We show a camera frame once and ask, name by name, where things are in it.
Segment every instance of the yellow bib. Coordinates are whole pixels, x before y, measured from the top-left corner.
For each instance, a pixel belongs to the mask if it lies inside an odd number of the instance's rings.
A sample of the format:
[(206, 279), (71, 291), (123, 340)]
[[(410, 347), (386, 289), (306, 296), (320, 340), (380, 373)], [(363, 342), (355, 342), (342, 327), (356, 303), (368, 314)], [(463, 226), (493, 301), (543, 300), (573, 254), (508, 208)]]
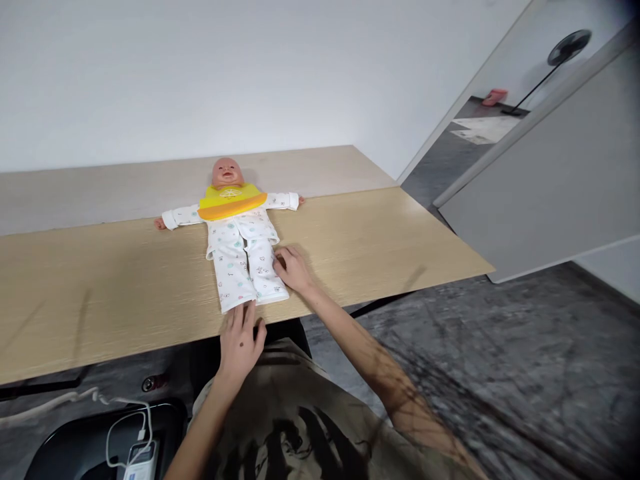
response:
[(267, 194), (261, 193), (252, 183), (220, 190), (210, 185), (205, 198), (200, 200), (198, 215), (202, 220), (220, 220), (259, 207), (266, 201)]

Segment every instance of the charging cable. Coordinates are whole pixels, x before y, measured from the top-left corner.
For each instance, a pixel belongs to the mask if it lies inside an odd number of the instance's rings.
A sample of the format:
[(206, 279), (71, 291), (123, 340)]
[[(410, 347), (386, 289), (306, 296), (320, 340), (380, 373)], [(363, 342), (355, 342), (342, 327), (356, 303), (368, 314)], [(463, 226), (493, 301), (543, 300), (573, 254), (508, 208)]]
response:
[[(91, 399), (94, 402), (100, 402), (103, 405), (109, 405), (111, 402), (119, 402), (119, 403), (135, 403), (137, 405), (144, 405), (146, 408), (146, 414), (145, 412), (142, 411), (137, 411), (137, 412), (133, 412), (130, 413), (118, 420), (116, 420), (112, 426), (110, 426), (109, 431), (107, 432), (107, 442), (105, 444), (105, 456), (107, 458), (107, 465), (110, 467), (123, 467), (123, 468), (128, 468), (130, 465), (134, 464), (136, 460), (138, 460), (138, 457), (140, 456), (140, 454), (142, 454), (143, 452), (146, 452), (147, 449), (149, 448), (151, 441), (153, 439), (153, 429), (151, 428), (151, 407), (149, 406), (149, 404), (147, 402), (143, 402), (140, 400), (130, 400), (130, 399), (126, 399), (126, 398), (122, 398), (122, 397), (116, 397), (116, 398), (112, 398), (111, 400), (107, 400), (107, 398), (100, 394), (100, 390), (98, 390), (98, 387), (93, 387), (90, 388), (89, 390), (83, 392), (83, 393), (78, 393), (78, 392), (68, 392), (65, 393), (64, 395), (60, 395), (59, 397), (54, 398), (53, 400), (50, 400), (46, 403), (43, 403), (42, 405), (38, 406), (38, 407), (34, 407), (30, 410), (26, 410), (24, 412), (21, 413), (17, 413), (15, 415), (12, 415), (10, 417), (2, 417), (0, 418), (0, 429), (2, 428), (7, 428), (10, 427), (16, 423), (20, 423), (23, 422), (25, 420), (28, 420), (30, 418), (34, 418), (37, 417), (39, 415), (42, 415), (45, 412), (48, 412), (50, 410), (53, 410), (54, 408), (56, 408), (58, 405), (61, 405), (62, 403), (65, 402), (77, 402), (78, 400), (82, 400), (84, 398), (87, 398), (91, 396)], [(122, 462), (117, 462), (117, 463), (111, 463), (111, 461), (109, 460), (109, 438), (111, 436), (111, 431), (113, 430), (113, 428), (120, 422), (122, 422), (122, 420), (133, 417), (134, 415), (142, 415), (142, 428), (140, 429), (140, 431), (138, 432), (138, 441), (142, 441), (145, 438), (145, 435), (147, 433), (146, 431), (146, 426), (147, 424), (149, 424), (149, 440), (147, 440), (147, 444), (145, 445), (144, 448), (140, 449), (138, 451), (138, 453), (136, 453), (133, 458), (131, 459), (130, 462), (122, 463)]]

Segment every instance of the doll head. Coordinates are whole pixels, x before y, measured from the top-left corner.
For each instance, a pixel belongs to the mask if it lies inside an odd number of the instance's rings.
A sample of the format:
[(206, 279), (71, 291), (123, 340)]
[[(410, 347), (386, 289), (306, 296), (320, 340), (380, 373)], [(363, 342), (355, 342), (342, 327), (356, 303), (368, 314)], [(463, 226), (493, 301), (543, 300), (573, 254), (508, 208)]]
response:
[(242, 187), (245, 179), (242, 176), (242, 170), (234, 159), (224, 157), (218, 160), (213, 166), (213, 177), (211, 184), (216, 189), (235, 185)]

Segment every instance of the printed baby onesie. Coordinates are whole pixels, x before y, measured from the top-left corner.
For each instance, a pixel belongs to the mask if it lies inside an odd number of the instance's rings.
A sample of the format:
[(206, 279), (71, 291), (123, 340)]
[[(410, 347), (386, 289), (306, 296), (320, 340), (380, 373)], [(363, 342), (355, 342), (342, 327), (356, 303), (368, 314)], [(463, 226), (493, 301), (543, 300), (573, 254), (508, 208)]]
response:
[(273, 245), (280, 242), (267, 209), (297, 210), (298, 194), (270, 193), (261, 206), (229, 218), (205, 221), (198, 205), (162, 214), (168, 229), (206, 223), (209, 230), (207, 260), (213, 261), (222, 312), (256, 300), (258, 305), (289, 298), (284, 283), (273, 270)]

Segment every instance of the door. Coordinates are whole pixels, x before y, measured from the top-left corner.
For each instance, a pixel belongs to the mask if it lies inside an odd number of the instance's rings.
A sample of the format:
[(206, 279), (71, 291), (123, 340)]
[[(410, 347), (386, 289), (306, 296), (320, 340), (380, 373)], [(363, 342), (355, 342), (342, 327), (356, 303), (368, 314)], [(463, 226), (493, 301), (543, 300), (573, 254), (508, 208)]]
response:
[(528, 130), (496, 145), (495, 160), (440, 207), (495, 266), (492, 281), (640, 235), (640, 49), (625, 41), (603, 48), (607, 61), (594, 55), (588, 80), (580, 70), (574, 91), (541, 105), (537, 122), (521, 122)]

